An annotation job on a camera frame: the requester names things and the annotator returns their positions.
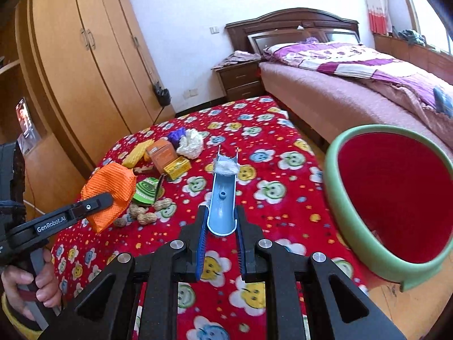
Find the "human hand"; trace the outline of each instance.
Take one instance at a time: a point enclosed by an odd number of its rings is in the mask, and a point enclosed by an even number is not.
[[[36,286],[39,288],[36,292],[36,298],[44,303],[45,307],[55,307],[61,302],[61,291],[58,286],[58,279],[55,276],[52,255],[47,249],[44,249],[42,251],[42,257],[46,264],[35,279]],[[33,318],[32,313],[27,308],[24,300],[20,297],[17,289],[18,284],[31,284],[33,282],[33,275],[9,265],[1,274],[1,280],[3,282],[3,287],[5,288],[6,298],[10,305],[17,312],[34,321],[35,319]]]

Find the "yellow box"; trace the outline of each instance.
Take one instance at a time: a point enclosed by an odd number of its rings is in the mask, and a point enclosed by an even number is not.
[[[164,171],[171,180],[176,180],[191,167],[190,161],[187,158],[180,156],[175,161],[165,166]]]

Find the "black gripper frame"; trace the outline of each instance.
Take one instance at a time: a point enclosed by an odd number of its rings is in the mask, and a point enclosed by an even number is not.
[[[181,228],[177,240],[134,258],[122,253],[108,264],[39,337],[55,340],[131,339],[142,284],[146,283],[139,340],[176,339],[178,282],[200,279],[205,255],[208,208]]]
[[[297,282],[311,340],[403,340],[404,335],[338,266],[322,253],[301,256],[264,239],[236,206],[241,276],[264,281],[268,340],[305,340]]]
[[[41,248],[50,236],[113,204],[110,193],[102,193],[25,222],[24,190],[25,161],[19,144],[0,145],[0,265],[15,265],[34,277],[44,267]],[[38,287],[33,281],[20,289],[36,292]],[[42,329],[59,313],[58,308],[47,308],[39,301],[27,306]]]

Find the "orange box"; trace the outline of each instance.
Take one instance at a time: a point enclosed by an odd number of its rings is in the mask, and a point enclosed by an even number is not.
[[[166,139],[160,138],[146,149],[151,162],[159,173],[164,173],[164,167],[178,158],[173,145]]]

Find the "wardrobe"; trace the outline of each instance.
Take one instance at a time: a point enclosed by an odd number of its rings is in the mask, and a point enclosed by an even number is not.
[[[165,83],[130,0],[21,0],[0,27],[0,56],[0,143],[21,134],[24,98],[40,136],[25,198],[44,212],[72,202],[120,138],[174,117],[154,94]]]

